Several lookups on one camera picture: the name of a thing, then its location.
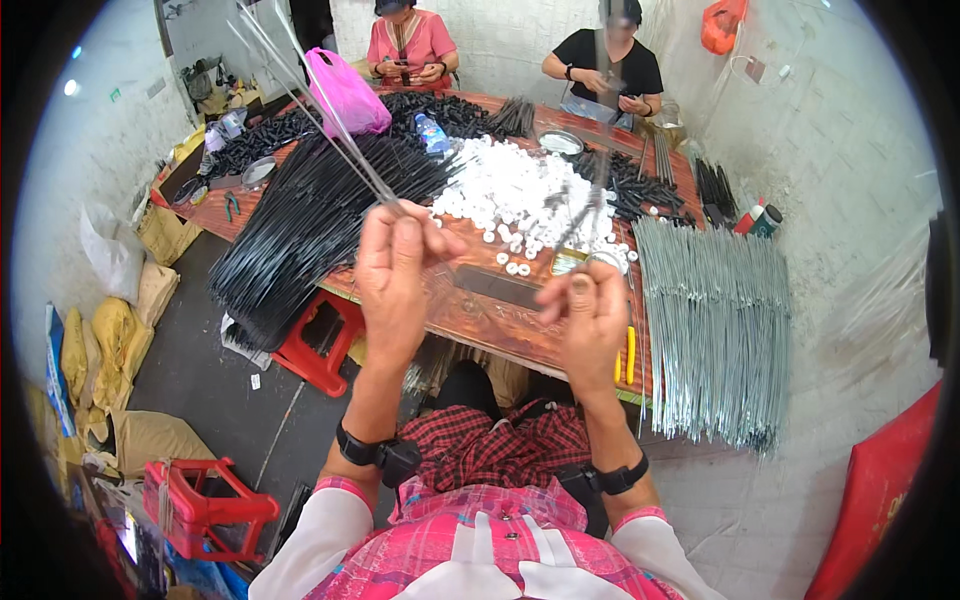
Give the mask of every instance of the hair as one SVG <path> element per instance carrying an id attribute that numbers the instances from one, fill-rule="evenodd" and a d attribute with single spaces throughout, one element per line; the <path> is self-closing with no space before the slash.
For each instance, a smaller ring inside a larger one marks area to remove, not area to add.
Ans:
<path id="1" fill-rule="evenodd" d="M 375 12 L 377 16 L 383 16 L 381 13 L 383 12 L 383 6 L 386 4 L 402 4 L 413 8 L 417 5 L 417 0 L 376 0 L 376 4 L 373 6 L 373 12 Z"/>
<path id="2" fill-rule="evenodd" d="M 614 2 L 622 5 L 622 8 L 618 7 L 616 15 L 613 14 Z M 633 21 L 638 27 L 643 23 L 643 9 L 639 0 L 600 0 L 600 17 L 607 19 L 611 16 L 622 16 Z"/>

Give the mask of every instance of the red stool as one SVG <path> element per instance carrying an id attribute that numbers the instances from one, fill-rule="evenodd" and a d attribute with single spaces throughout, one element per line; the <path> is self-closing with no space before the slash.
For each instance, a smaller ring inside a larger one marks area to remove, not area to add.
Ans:
<path id="1" fill-rule="evenodd" d="M 280 506 L 268 493 L 251 492 L 230 471 L 232 465 L 233 461 L 226 457 L 219 461 L 174 460 L 170 463 L 168 476 L 167 467 L 162 462 L 146 464 L 143 508 L 155 523 L 159 523 L 159 488 L 161 483 L 167 481 L 171 519 L 166 538 L 184 558 L 218 562 L 263 560 L 263 555 L 255 552 L 256 541 L 263 525 L 280 515 Z M 239 497 L 202 495 L 200 489 L 208 469 L 216 471 Z M 197 482 L 190 485 L 187 477 L 196 477 Z M 213 525 L 231 523 L 248 523 L 237 551 L 227 550 L 228 546 L 211 529 Z M 207 538 L 220 550 L 204 549 Z"/>
<path id="2" fill-rule="evenodd" d="M 324 302 L 336 309 L 344 320 L 344 326 L 337 334 L 337 339 L 333 342 L 333 347 L 330 348 L 326 358 L 308 346 L 302 338 L 303 328 L 314 320 L 317 309 Z M 294 325 L 293 331 L 287 336 L 283 346 L 274 352 L 274 360 L 309 381 L 324 394 L 330 397 L 342 396 L 347 390 L 347 381 L 339 374 L 340 366 L 344 363 L 344 357 L 347 356 L 347 350 L 350 349 L 353 339 L 363 330 L 363 313 L 360 311 L 359 304 L 321 290 Z"/>

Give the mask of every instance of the bottle cap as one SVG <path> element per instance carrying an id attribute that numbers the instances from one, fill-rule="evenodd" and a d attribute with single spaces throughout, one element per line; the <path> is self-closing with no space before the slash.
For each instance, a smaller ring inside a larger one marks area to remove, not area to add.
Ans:
<path id="1" fill-rule="evenodd" d="M 768 204 L 764 211 L 767 213 L 767 217 L 774 223 L 781 223 L 783 221 L 783 215 L 780 214 L 780 211 L 777 210 L 776 206 Z"/>

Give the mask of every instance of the woman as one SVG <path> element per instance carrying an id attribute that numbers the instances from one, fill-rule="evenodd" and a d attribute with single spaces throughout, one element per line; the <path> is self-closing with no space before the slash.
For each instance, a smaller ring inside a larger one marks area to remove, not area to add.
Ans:
<path id="1" fill-rule="evenodd" d="M 450 74 L 460 66 L 457 45 L 444 20 L 418 11 L 417 0 L 376 0 L 367 65 L 383 85 L 447 89 Z"/>
<path id="2" fill-rule="evenodd" d="M 584 533 L 587 512 L 555 477 L 523 487 L 472 482 L 473 471 L 464 466 L 482 464 L 490 455 L 502 457 L 501 468 L 488 469 L 481 479 L 515 481 L 524 472 L 537 477 L 527 459 L 537 451 L 539 418 L 514 429 L 466 406 L 427 417 L 434 427 L 425 427 L 424 436 L 444 422 L 448 435 L 435 435 L 429 444 L 420 437 L 418 472 L 429 471 L 440 487 L 454 489 L 440 492 L 420 477 L 399 484 L 394 526 L 373 530 L 381 477 L 396 475 L 389 460 L 381 470 L 376 457 L 393 447 L 383 444 L 395 437 L 403 375 L 423 339 L 423 270 L 467 249 L 448 229 L 437 228 L 425 208 L 403 201 L 403 209 L 409 216 L 398 219 L 385 206 L 367 216 L 356 267 L 367 361 L 317 487 L 294 533 L 253 580 L 251 600 L 722 598 L 686 560 L 614 394 L 610 364 L 627 326 L 626 290 L 619 272 L 601 263 L 555 278 L 538 300 L 546 325 L 568 313 L 565 370 L 584 409 L 578 421 L 588 438 L 583 450 L 601 473 L 611 541 Z M 577 437 L 572 429 L 568 433 Z M 441 471 L 465 473 L 465 480 L 442 477 Z"/>
<path id="3" fill-rule="evenodd" d="M 582 29 L 570 35 L 543 60 L 541 69 L 553 79 L 573 82 L 571 97 L 560 108 L 631 130 L 635 115 L 649 117 L 660 112 L 660 68 L 654 53 L 634 39 L 643 22 L 639 2 L 601 0 L 600 5 L 606 28 Z M 601 44 L 606 56 L 598 57 Z"/>

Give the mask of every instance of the hand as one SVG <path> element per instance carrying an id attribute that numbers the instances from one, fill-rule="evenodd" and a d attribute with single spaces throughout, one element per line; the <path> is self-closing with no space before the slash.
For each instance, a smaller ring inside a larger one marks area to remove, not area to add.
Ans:
<path id="1" fill-rule="evenodd" d="M 363 295 L 367 366 L 389 372 L 406 369 L 423 341 L 423 269 L 467 251 L 453 232 L 437 228 L 426 208 L 400 203 L 409 216 L 397 218 L 388 206 L 367 214 L 354 274 Z"/>
<path id="2" fill-rule="evenodd" d="M 394 60 L 384 60 L 376 66 L 376 72 L 383 77 L 400 77 L 410 71 L 405 64 L 398 64 Z"/>
<path id="3" fill-rule="evenodd" d="M 536 300 L 544 306 L 544 326 L 568 315 L 562 357 L 573 394 L 589 413 L 617 415 L 613 361 L 627 334 L 623 276 L 614 266 L 590 261 L 550 281 Z"/>
<path id="4" fill-rule="evenodd" d="M 640 116 L 647 116 L 653 112 L 653 107 L 643 102 L 639 98 L 634 100 L 627 96 L 620 96 L 620 100 L 617 102 L 617 105 L 620 107 L 620 110 L 623 110 L 624 112 L 638 114 Z"/>
<path id="5" fill-rule="evenodd" d="M 600 74 L 600 71 L 572 69 L 570 71 L 570 78 L 575 82 L 580 82 L 585 85 L 588 90 L 598 94 L 610 91 L 611 89 L 610 84 L 608 84 L 604 76 Z"/>
<path id="6" fill-rule="evenodd" d="M 420 72 L 420 82 L 423 84 L 432 84 L 436 82 L 443 74 L 444 66 L 442 64 L 427 64 Z"/>

